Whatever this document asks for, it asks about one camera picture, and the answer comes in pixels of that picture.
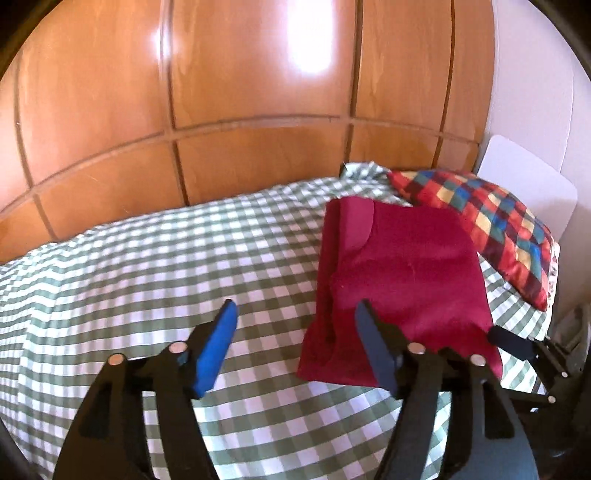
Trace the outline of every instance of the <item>wood paneling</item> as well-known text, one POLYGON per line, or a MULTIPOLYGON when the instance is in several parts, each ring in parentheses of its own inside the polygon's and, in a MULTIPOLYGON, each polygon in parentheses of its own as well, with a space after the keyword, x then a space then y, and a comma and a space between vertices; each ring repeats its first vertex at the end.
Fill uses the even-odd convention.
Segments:
POLYGON ((449 0, 364 0, 357 116, 438 131, 451 45, 449 0))
POLYGON ((178 127, 262 115, 346 115, 355 0, 175 0, 178 127))
POLYGON ((477 156, 477 144, 445 139, 441 144, 437 167, 448 168, 449 170, 472 171, 477 156))
POLYGON ((491 0, 454 0, 456 41, 444 131, 482 141, 495 70, 491 0))
POLYGON ((208 202, 276 184, 337 176, 344 125, 240 129, 178 142, 189 202, 208 202))
POLYGON ((15 73, 13 61, 0 80, 0 210, 27 190, 14 124, 15 73))
POLYGON ((411 129, 355 125, 349 161, 374 161, 396 170, 431 168, 437 136, 411 129))
POLYGON ((35 183, 163 129, 159 15, 159 1, 67 0, 35 29, 19 78, 35 183))
POLYGON ((0 263, 13 260, 51 241, 33 200, 0 218, 0 263))
POLYGON ((183 206, 164 143, 82 167, 39 197, 61 239, 100 223, 183 206))

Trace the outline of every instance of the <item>gingham blanket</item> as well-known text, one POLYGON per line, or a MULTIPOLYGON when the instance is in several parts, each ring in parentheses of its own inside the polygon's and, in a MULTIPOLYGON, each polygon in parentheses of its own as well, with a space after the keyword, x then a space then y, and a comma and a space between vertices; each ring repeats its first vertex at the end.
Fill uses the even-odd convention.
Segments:
MULTIPOLYGON (((325 178, 102 225, 0 266, 0 416, 51 478, 67 429, 105 359, 154 355, 213 319, 225 298, 238 329, 215 389, 194 410, 221 479, 373 478, 400 402, 381 389, 302 382, 301 341, 314 316, 324 206, 333 197, 398 199, 374 164, 325 178)), ((541 338, 550 321, 480 259, 495 323, 541 338)), ((535 374, 503 354, 506 387, 535 374)), ((424 478, 436 474, 449 396, 424 478)), ((153 396, 148 443, 166 479, 153 396)))

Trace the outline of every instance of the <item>blue gripper pad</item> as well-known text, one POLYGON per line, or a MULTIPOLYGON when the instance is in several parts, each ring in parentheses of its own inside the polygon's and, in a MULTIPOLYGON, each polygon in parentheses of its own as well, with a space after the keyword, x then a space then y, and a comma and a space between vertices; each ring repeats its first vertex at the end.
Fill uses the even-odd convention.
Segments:
POLYGON ((193 390, 199 398, 213 388, 237 324, 238 307, 233 301, 227 301, 218 314, 217 325, 197 359, 197 378, 193 390))
POLYGON ((374 322, 373 315, 364 301, 360 301, 355 309, 355 325, 375 379, 380 387, 388 390, 395 397, 398 392, 396 360, 390 354, 374 322))

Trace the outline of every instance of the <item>folded red fabric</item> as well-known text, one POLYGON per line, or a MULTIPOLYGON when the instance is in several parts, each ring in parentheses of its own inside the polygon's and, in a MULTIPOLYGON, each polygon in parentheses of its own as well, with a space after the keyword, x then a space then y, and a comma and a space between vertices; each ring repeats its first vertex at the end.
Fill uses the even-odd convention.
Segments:
POLYGON ((478 353, 502 376, 501 356, 486 339, 492 316, 480 263, 456 212, 360 197, 329 202, 300 378, 376 386, 355 328, 362 299, 410 341, 478 353))

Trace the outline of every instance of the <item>multicolored checkered pillowcase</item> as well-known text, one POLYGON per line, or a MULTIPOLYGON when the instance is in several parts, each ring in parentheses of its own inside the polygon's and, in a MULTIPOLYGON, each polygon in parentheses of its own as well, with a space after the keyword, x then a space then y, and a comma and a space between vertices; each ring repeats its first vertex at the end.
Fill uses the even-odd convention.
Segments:
POLYGON ((463 218, 480 254, 525 301, 546 311, 554 239, 548 228, 507 190, 472 173, 393 171, 393 187, 415 205, 447 207, 463 218))

